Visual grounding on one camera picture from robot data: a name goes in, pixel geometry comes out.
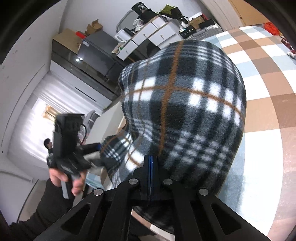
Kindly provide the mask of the black sleeved left forearm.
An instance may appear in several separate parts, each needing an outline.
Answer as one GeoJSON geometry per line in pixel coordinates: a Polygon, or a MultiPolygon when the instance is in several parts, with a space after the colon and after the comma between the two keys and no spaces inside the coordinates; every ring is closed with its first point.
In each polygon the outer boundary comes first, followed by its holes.
{"type": "Polygon", "coordinates": [[[74,199],[65,199],[61,187],[46,181],[45,192],[36,211],[27,221],[9,226],[10,240],[34,240],[73,207],[74,199]]]}

